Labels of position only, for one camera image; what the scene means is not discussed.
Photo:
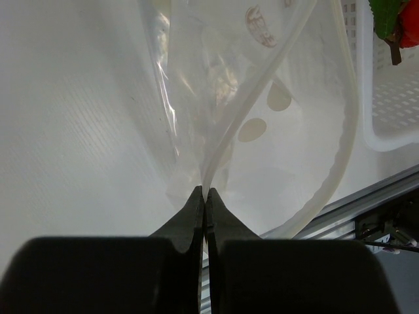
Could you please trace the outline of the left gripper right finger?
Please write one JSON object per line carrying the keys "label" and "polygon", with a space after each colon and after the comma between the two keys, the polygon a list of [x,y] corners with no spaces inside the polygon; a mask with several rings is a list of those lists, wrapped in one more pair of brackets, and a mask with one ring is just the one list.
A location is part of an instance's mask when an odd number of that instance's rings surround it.
{"label": "left gripper right finger", "polygon": [[398,313],[362,243],[261,239],[214,188],[205,205],[213,313]]}

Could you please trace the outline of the red fruit bunch with leaves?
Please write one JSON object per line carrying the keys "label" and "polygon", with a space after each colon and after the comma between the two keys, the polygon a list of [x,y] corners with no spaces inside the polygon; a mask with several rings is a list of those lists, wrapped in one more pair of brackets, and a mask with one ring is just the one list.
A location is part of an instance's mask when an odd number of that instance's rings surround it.
{"label": "red fruit bunch with leaves", "polygon": [[402,62],[401,49],[418,46],[418,0],[369,1],[376,36],[390,48],[392,65]]}

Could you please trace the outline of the clear zip top bag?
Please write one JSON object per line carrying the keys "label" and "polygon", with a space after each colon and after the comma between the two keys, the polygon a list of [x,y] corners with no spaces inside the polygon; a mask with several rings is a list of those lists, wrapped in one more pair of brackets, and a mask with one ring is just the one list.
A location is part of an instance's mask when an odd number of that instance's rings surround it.
{"label": "clear zip top bag", "polygon": [[358,120],[340,1],[140,1],[174,152],[175,207],[210,188],[260,236],[329,202]]}

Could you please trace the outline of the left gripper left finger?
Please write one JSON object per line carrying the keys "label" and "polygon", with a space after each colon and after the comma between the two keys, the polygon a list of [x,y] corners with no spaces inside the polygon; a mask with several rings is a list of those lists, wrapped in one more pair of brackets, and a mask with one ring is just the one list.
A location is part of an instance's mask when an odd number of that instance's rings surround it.
{"label": "left gripper left finger", "polygon": [[202,187],[147,237],[36,237],[1,280],[2,313],[198,313]]}

